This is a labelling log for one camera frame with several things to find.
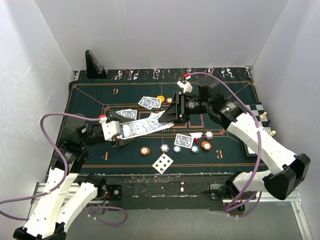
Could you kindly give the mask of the blue playing card deck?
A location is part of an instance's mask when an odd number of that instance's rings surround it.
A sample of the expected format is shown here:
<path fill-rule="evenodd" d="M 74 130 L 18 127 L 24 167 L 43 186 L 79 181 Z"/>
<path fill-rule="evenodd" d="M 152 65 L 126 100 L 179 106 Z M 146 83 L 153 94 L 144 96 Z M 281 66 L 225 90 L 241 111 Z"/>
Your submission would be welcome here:
<path fill-rule="evenodd" d="M 146 135 L 150 132 L 150 127 L 144 120 L 131 121 L 122 123 L 121 128 L 121 139 L 131 139 L 139 136 Z"/>

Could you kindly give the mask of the orange chips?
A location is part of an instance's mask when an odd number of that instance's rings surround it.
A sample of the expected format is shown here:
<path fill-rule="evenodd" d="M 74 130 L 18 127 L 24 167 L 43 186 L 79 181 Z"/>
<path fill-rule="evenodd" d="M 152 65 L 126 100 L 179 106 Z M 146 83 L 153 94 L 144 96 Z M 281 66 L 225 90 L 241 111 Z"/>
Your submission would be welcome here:
<path fill-rule="evenodd" d="M 171 104 L 172 103 L 172 98 L 171 97 L 168 97 L 167 99 L 166 99 L 166 102 L 168 103 L 168 104 Z"/>
<path fill-rule="evenodd" d="M 208 141 L 203 141 L 201 143 L 201 147 L 206 150 L 209 151 L 212 148 L 212 145 L 208 142 Z"/>

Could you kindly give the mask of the yellow big blind button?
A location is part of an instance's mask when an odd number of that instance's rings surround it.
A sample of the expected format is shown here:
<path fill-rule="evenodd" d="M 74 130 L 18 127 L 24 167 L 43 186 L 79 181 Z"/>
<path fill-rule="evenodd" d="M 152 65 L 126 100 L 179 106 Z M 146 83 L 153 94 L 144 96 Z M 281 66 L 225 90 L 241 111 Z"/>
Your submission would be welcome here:
<path fill-rule="evenodd" d="M 158 95 L 157 98 L 160 99 L 162 103 L 165 101 L 165 97 L 162 95 Z"/>

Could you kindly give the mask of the blue backed playing card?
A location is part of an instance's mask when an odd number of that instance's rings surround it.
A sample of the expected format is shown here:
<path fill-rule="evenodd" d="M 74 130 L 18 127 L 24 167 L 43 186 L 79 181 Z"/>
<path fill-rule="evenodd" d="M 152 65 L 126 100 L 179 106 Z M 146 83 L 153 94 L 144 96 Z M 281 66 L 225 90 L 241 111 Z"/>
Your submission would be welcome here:
<path fill-rule="evenodd" d="M 140 101 L 138 102 L 138 105 L 140 105 L 148 110 L 151 110 L 155 106 L 156 103 L 157 103 L 156 101 L 149 99 L 146 96 L 143 96 L 140 99 Z"/>

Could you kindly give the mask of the orange poker chip stack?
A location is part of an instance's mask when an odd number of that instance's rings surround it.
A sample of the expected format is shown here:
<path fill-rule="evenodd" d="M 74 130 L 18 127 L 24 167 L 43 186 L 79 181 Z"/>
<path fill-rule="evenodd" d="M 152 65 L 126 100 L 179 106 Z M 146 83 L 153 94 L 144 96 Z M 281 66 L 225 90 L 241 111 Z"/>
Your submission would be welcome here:
<path fill-rule="evenodd" d="M 140 153 L 143 155 L 143 156 L 147 156 L 150 154 L 150 149 L 146 146 L 142 147 L 140 149 Z"/>

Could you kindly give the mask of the green poker chip stack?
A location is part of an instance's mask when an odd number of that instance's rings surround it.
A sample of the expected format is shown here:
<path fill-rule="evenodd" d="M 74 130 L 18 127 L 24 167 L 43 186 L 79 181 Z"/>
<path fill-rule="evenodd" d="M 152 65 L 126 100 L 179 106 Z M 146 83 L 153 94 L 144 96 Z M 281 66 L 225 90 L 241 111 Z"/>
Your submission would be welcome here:
<path fill-rule="evenodd" d="M 179 152 L 181 151 L 181 147 L 175 145 L 175 146 L 173 147 L 173 151 L 174 151 L 175 153 L 179 153 Z"/>

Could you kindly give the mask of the green chips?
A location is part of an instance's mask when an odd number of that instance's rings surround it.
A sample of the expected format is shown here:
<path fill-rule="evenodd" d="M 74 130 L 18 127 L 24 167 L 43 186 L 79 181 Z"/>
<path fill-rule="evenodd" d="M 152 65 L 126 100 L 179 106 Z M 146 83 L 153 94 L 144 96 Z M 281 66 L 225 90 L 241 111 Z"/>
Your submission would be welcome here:
<path fill-rule="evenodd" d="M 197 145 L 193 145 L 190 150 L 192 153 L 197 154 L 199 152 L 199 147 Z"/>

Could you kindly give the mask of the pink chips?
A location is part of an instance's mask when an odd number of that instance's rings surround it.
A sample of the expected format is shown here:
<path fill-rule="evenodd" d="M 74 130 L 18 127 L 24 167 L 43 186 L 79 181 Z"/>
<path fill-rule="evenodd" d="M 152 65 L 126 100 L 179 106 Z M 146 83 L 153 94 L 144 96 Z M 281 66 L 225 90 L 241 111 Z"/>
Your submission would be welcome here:
<path fill-rule="evenodd" d="M 212 131 L 206 131 L 205 132 L 205 135 L 204 137 L 207 139 L 207 140 L 211 140 L 213 138 L 213 132 Z"/>

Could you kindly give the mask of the six of spades card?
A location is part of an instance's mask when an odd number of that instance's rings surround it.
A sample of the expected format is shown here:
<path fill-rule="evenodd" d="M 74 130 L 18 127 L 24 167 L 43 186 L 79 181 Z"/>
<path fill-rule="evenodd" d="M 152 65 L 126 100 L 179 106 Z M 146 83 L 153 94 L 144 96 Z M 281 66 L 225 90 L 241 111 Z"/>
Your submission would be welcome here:
<path fill-rule="evenodd" d="M 152 167 L 160 174 L 163 174 L 174 161 L 165 153 L 163 153 L 152 165 Z"/>

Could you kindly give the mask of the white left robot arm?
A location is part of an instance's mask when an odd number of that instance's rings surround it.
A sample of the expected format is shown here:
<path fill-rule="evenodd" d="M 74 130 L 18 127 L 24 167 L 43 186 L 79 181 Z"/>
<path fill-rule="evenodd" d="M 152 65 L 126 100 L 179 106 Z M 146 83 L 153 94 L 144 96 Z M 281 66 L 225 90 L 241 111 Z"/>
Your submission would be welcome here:
<path fill-rule="evenodd" d="M 65 201 L 88 158 L 87 147 L 106 141 L 118 148 L 130 143 L 120 139 L 120 124 L 130 122 L 130 119 L 115 111 L 96 118 L 99 124 L 93 127 L 88 126 L 92 118 L 64 112 L 60 115 L 66 117 L 62 132 L 64 139 L 59 147 L 51 139 L 48 140 L 56 153 L 50 164 L 46 185 L 42 193 L 31 196 L 39 201 L 24 226 L 14 231 L 13 238 L 16 240 L 64 240 L 72 222 L 87 204 L 93 199 L 103 199 L 107 193 L 106 179 L 90 174 L 80 182 L 75 194 Z"/>

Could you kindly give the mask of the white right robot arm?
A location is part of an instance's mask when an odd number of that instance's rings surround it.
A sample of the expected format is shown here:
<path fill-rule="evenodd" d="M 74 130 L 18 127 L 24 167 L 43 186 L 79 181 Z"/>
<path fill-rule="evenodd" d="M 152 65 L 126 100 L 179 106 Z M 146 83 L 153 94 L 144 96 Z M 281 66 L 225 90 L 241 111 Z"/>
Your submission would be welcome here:
<path fill-rule="evenodd" d="M 268 167 L 265 171 L 235 173 L 217 194 L 237 199 L 245 192 L 268 192 L 278 200 L 285 200 L 303 182 L 310 158 L 304 153 L 297 155 L 277 142 L 259 126 L 255 114 L 239 99 L 225 99 L 220 83 L 199 79 L 198 95 L 191 92 L 192 86 L 186 79 L 177 84 L 182 91 L 174 93 L 170 106 L 158 120 L 160 123 L 182 124 L 189 121 L 191 115 L 208 114 L 214 123 L 244 142 Z"/>

